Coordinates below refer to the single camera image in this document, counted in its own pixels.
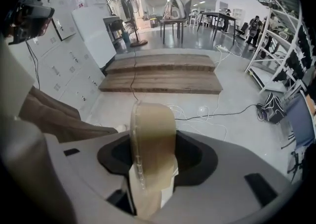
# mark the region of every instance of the ceiling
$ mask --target ceiling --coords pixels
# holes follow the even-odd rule
[[[165,4],[167,3],[167,0],[146,0],[146,3],[148,4],[148,6],[151,7],[161,7],[161,6],[165,6]],[[215,10],[215,4],[216,4],[216,0],[192,0],[191,3],[191,8],[194,7],[200,7],[201,10],[209,9],[209,10]]]

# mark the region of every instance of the black table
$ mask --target black table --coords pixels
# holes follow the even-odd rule
[[[173,25],[176,23],[177,23],[177,38],[179,39],[181,37],[181,43],[183,43],[183,27],[184,27],[185,21],[187,21],[187,19],[176,19],[176,20],[163,19],[160,21],[160,36],[161,36],[161,29],[162,29],[162,25],[163,25],[163,44],[164,44],[166,24],[172,24],[172,35],[173,35]],[[180,25],[182,25],[182,35],[180,34]]]
[[[121,19],[118,16],[108,16],[103,18],[103,22],[107,28],[107,31],[111,33],[113,37],[112,44],[115,45],[118,41],[122,39],[122,34],[124,32],[124,26]]]
[[[214,31],[215,31],[215,34],[213,35],[213,41],[215,40],[215,37],[216,37],[216,32],[217,32],[217,29],[218,29],[218,22],[219,22],[219,19],[220,19],[220,18],[223,18],[223,19],[227,19],[227,20],[233,20],[233,21],[234,21],[234,38],[233,38],[233,45],[234,45],[234,43],[235,43],[235,34],[236,34],[236,19],[235,19],[234,17],[228,16],[228,15],[222,14],[222,13],[217,13],[217,12],[202,12],[201,14],[202,14],[202,16],[201,16],[201,18],[200,18],[200,20],[199,20],[197,31],[199,30],[199,26],[200,26],[200,24],[201,24],[201,21],[202,21],[202,18],[203,18],[204,15],[206,15],[206,16],[211,16],[211,17],[212,17],[212,23],[213,23],[213,17],[215,17],[215,21],[216,21],[216,18],[218,18],[218,19],[217,19],[217,22],[216,22],[216,26],[215,26],[215,28],[213,29],[213,33],[214,33]]]

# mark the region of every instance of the white shelving rack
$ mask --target white shelving rack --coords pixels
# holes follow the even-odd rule
[[[270,9],[269,14],[267,16],[267,22],[263,30],[263,35],[261,40],[259,41],[258,47],[247,66],[245,72],[250,72],[250,75],[258,82],[259,86],[261,87],[261,90],[259,93],[262,93],[265,90],[276,90],[284,93],[284,99],[289,98],[292,94],[297,93],[301,88],[303,88],[306,91],[305,85],[301,80],[296,80],[293,77],[293,70],[286,66],[286,60],[291,55],[292,51],[295,51],[297,55],[301,51],[300,48],[297,45],[298,41],[298,34],[301,26],[303,26],[305,33],[307,34],[307,29],[305,25],[303,24],[303,17],[302,17],[302,9],[301,4],[299,0],[270,0]],[[276,10],[272,8],[272,4],[276,3],[281,10]],[[294,11],[298,13],[298,18],[294,17],[291,14],[288,14],[287,10]],[[269,21],[271,19],[271,14],[274,14],[293,34],[293,40],[292,42],[289,42],[285,39],[283,39],[281,36],[279,36],[276,33],[271,32],[268,30]],[[272,36],[273,39],[275,39],[286,51],[286,56],[284,58],[278,58],[274,54],[270,53],[269,51],[265,50],[262,47],[262,43],[264,41],[264,37],[266,34]],[[265,59],[256,59],[259,52],[264,51],[267,55]],[[253,66],[254,62],[260,62],[260,61],[275,61],[278,64],[278,68],[276,69],[276,72],[274,74],[270,74],[268,72],[265,72],[264,70],[258,69]],[[292,85],[289,89],[286,89],[283,83],[281,82],[273,82],[273,79],[281,72],[284,71],[288,78],[292,79],[295,83]]]

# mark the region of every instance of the gray floor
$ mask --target gray floor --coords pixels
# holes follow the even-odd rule
[[[233,45],[233,27],[230,26],[229,34],[223,34],[218,31],[213,41],[213,29],[208,27],[200,27],[197,32],[197,27],[184,27],[183,44],[181,40],[177,39],[176,27],[174,27],[174,36],[172,35],[172,29],[168,28],[165,31],[165,44],[162,43],[162,37],[160,37],[160,29],[154,31],[140,32],[139,39],[147,40],[148,44],[139,46],[136,48],[130,48],[126,46],[124,42],[120,43],[120,48],[117,53],[126,53],[131,51],[150,50],[159,48],[194,48],[194,49],[206,49],[215,50],[216,45],[225,46],[232,53],[247,59],[250,59],[253,55],[253,51],[249,51],[249,46],[241,38],[236,38]]]
[[[182,53],[186,49],[152,49],[151,51],[155,54],[163,54],[166,50],[172,50],[171,53]],[[189,49],[188,52],[194,54],[194,50]],[[214,62],[220,60],[221,54],[218,51],[205,49],[201,51],[207,52]],[[250,104],[263,103],[269,94],[266,91],[260,95],[260,89],[256,83],[248,74],[244,73],[248,63],[248,59],[233,55],[222,60],[215,70],[223,87],[220,95],[173,93],[136,93],[135,95],[140,101],[161,103],[170,107],[174,116],[182,119],[201,115],[200,107],[206,108],[206,114],[240,112]],[[87,122],[114,128],[119,125],[129,127],[130,114],[135,100],[132,93],[103,92],[96,101]],[[286,130],[283,130],[281,124],[260,122],[257,119],[255,107],[250,107],[245,112],[233,116],[177,121],[176,126],[182,131],[198,133],[246,147],[283,175],[287,175],[288,157],[289,153],[293,151],[294,144],[281,150],[281,147],[287,144]]]

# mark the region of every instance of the wooden step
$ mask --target wooden step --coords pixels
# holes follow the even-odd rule
[[[134,72],[108,75],[99,89],[103,92],[131,92]],[[213,72],[142,71],[136,72],[134,92],[219,94],[223,89]]]
[[[146,55],[113,61],[106,69],[108,74],[149,70],[196,70],[213,72],[215,64],[207,55],[161,54]]]

